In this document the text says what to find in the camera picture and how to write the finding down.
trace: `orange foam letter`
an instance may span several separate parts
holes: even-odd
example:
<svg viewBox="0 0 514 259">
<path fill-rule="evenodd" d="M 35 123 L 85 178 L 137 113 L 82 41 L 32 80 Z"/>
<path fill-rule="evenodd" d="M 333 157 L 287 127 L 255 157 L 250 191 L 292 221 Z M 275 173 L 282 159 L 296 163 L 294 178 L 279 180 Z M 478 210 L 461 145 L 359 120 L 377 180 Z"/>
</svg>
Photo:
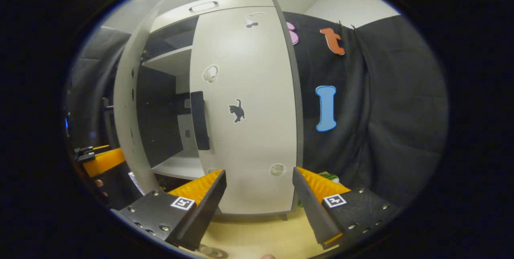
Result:
<svg viewBox="0 0 514 259">
<path fill-rule="evenodd" d="M 340 47 L 339 43 L 337 43 L 337 41 L 341 40 L 341 36 L 339 36 L 339 34 L 335 34 L 332 28 L 323 28 L 320 32 L 325 34 L 326 43 L 332 52 L 338 55 L 343 55 L 345 53 L 345 49 Z"/>
</svg>

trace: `sticker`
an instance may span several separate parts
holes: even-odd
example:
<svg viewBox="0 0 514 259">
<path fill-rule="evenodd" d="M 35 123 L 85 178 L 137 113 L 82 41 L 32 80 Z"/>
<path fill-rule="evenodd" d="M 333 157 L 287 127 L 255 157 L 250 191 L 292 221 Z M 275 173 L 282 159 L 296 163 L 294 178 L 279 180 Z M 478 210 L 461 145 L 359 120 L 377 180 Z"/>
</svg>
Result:
<svg viewBox="0 0 514 259">
<path fill-rule="evenodd" d="M 293 24 L 291 24 L 289 22 L 286 22 L 286 25 L 288 25 L 288 29 L 290 31 L 290 36 L 291 36 L 292 44 L 295 45 L 296 43 L 298 43 L 298 41 L 300 41 L 300 37 L 298 36 L 298 34 L 293 32 L 293 30 L 296 29 L 296 28 L 294 27 Z"/>
<path fill-rule="evenodd" d="M 334 95 L 336 88 L 333 86 L 318 86 L 316 94 L 320 97 L 320 123 L 316 126 L 319 132 L 330 131 L 336 127 L 334 120 Z"/>
<path fill-rule="evenodd" d="M 141 186 L 139 185 L 139 183 L 137 182 L 136 180 L 136 176 L 134 175 L 133 172 L 130 172 L 128 174 L 128 176 L 130 177 L 130 179 L 132 180 L 132 182 L 134 183 L 134 185 L 136 185 L 136 188 L 141 192 L 141 194 L 144 196 L 145 195 L 145 192 L 143 191 L 143 188 L 141 188 Z"/>
<path fill-rule="evenodd" d="M 320 33 L 325 34 L 326 43 L 332 52 L 338 55 L 345 54 L 345 49 L 340 47 L 338 43 L 341 40 L 341 36 L 335 34 L 332 28 L 323 28 L 320 30 Z"/>
<path fill-rule="evenodd" d="M 191 206 L 193 206 L 194 200 L 186 199 L 183 197 L 178 197 L 175 202 L 173 202 L 170 206 L 174 208 L 180 208 L 182 210 L 189 210 Z"/>
<path fill-rule="evenodd" d="M 274 164 L 271 166 L 271 168 L 269 168 L 269 173 L 271 173 L 271 175 L 274 175 L 276 177 L 278 177 L 279 175 L 283 175 L 283 173 L 285 173 L 286 171 L 286 166 L 284 166 L 283 164 Z"/>
<path fill-rule="evenodd" d="M 253 21 L 252 18 L 255 17 L 256 15 L 259 15 L 259 14 L 266 14 L 264 12 L 254 12 L 254 13 L 250 13 L 248 15 L 245 16 L 245 21 L 246 21 L 246 28 L 252 28 L 253 26 L 258 26 L 259 23 L 257 21 Z"/>
<path fill-rule="evenodd" d="M 341 195 L 339 195 L 339 194 L 325 197 L 325 198 L 323 198 L 323 200 L 325 201 L 325 203 L 327 204 L 327 206 L 329 208 L 341 206 L 341 205 L 344 205 L 347 203 L 345 201 L 345 199 L 343 199 L 343 197 L 341 197 Z"/>
<path fill-rule="evenodd" d="M 204 74 L 202 74 L 202 77 L 204 81 L 207 83 L 213 84 L 218 80 L 218 74 L 220 73 L 220 68 L 218 65 L 213 64 L 204 71 Z"/>
<path fill-rule="evenodd" d="M 241 107 L 241 100 L 236 99 L 237 102 L 239 102 L 239 105 L 229 105 L 230 113 L 233 113 L 235 115 L 234 123 L 238 123 L 241 121 L 241 118 L 246 119 L 245 117 L 245 111 Z"/>
</svg>

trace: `white cabinet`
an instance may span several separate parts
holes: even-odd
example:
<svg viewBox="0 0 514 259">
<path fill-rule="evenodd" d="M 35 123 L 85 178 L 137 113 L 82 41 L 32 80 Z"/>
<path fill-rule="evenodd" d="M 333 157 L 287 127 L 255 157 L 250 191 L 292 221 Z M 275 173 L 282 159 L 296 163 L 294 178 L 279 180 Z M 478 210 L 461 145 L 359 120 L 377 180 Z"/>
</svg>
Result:
<svg viewBox="0 0 514 259">
<path fill-rule="evenodd" d="M 245 18 L 255 13 L 259 14 L 251 21 L 258 24 L 247 27 Z M 203 76 L 211 65 L 218 71 L 214 83 Z M 291 210 L 296 106 L 290 56 L 276 8 L 233 8 L 200 15 L 191 53 L 190 91 L 202 91 L 204 96 L 210 149 L 198 151 L 202 167 L 226 170 L 220 210 L 230 214 Z M 244 117 L 236 122 L 229 105 L 238 106 L 237 100 Z"/>
<path fill-rule="evenodd" d="M 201 0 L 157 17 L 156 11 L 132 34 L 114 86 L 119 141 L 140 185 L 145 192 L 158 188 L 153 173 L 195 179 L 225 169 L 227 187 L 219 205 L 224 214 L 290 211 L 292 169 L 302 160 L 303 118 L 296 59 L 276 1 Z M 152 51 L 151 45 L 160 48 Z M 153 56 L 141 63 L 143 47 Z M 173 127 L 152 125 L 152 113 L 136 115 L 139 67 L 176 80 L 173 96 L 181 101 L 169 103 L 180 108 L 169 112 Z M 159 90 L 148 95 L 153 88 L 147 84 L 142 97 L 159 97 Z M 158 130 L 149 142 L 141 140 L 138 116 Z M 164 136 L 163 129 L 173 129 L 173 136 Z M 157 142 L 163 153 L 151 149 Z M 167 154 L 178 145 L 181 151 Z M 155 153 L 171 156 L 150 164 L 149 154 Z"/>
</svg>

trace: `black cat sticker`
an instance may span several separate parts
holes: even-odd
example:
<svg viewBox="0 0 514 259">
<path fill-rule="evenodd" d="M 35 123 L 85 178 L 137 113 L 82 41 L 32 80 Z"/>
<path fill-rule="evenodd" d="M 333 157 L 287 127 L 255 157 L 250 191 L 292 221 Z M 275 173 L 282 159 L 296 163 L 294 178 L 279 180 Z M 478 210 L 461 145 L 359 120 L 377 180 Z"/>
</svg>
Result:
<svg viewBox="0 0 514 259">
<path fill-rule="evenodd" d="M 241 121 L 241 118 L 246 119 L 245 118 L 245 111 L 242 109 L 241 107 L 241 100 L 238 100 L 236 99 L 237 102 L 239 102 L 239 105 L 229 105 L 229 110 L 230 110 L 230 113 L 233 113 L 235 114 L 235 120 L 234 120 L 234 123 L 238 123 Z"/>
</svg>

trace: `black fabric backdrop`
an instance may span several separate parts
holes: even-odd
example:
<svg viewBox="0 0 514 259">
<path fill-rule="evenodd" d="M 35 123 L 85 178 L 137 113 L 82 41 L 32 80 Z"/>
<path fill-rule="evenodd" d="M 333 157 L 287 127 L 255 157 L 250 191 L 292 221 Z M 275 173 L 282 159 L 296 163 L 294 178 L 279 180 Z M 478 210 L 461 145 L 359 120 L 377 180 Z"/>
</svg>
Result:
<svg viewBox="0 0 514 259">
<path fill-rule="evenodd" d="M 356 30 L 284 12 L 295 26 L 294 45 L 304 116 L 303 166 L 339 176 L 349 188 L 371 188 L 406 206 L 422 190 L 441 157 L 448 129 L 448 99 L 441 66 L 402 16 Z M 341 36 L 342 56 L 320 29 Z M 337 126 L 316 131 L 316 87 L 336 87 Z"/>
<path fill-rule="evenodd" d="M 108 144 L 102 131 L 102 97 L 112 95 L 117 63 L 129 37 L 130 33 L 99 27 L 70 70 L 66 111 L 75 148 Z"/>
</svg>

